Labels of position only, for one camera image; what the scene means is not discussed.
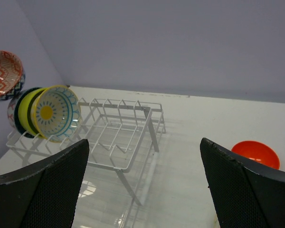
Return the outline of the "lime green bowl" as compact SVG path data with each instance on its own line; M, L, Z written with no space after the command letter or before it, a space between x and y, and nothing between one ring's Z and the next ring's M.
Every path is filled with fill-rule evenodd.
M35 99L45 90L42 87L34 87L20 92L18 115L15 119L16 130L27 138L34 138L38 134L31 120L31 108Z

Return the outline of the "blue zigzag bowl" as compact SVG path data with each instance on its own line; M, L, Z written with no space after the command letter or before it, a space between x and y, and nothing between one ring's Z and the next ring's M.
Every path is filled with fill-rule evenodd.
M0 50L0 102L19 94L25 84L26 73L20 58Z

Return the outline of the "yellow bowl with blue pattern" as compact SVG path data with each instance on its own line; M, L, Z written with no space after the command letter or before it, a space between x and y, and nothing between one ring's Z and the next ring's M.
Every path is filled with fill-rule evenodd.
M30 116L45 139L60 143L71 137L82 120L76 94L64 85L45 88L34 100Z

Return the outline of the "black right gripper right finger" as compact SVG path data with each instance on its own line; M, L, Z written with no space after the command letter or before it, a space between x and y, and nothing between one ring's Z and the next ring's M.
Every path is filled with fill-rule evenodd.
M200 154L221 228L285 228L285 172L202 138Z

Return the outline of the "orange plastic bowl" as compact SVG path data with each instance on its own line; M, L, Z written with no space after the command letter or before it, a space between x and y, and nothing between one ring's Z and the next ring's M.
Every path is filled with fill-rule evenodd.
M280 160L276 152L261 142L241 141L235 144L231 151L273 169L280 169Z

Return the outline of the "white bowl with red diamonds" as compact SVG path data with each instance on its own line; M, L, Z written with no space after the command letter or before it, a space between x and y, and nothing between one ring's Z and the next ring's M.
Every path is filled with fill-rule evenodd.
M19 107L19 96L16 96L11 99L8 108L7 108L7 117L11 127L16 128L15 119L18 115L18 107Z

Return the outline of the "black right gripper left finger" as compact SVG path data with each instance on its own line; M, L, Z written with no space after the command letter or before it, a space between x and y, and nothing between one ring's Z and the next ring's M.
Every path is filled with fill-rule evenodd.
M88 156L88 140L82 139L0 175L0 228L72 227Z

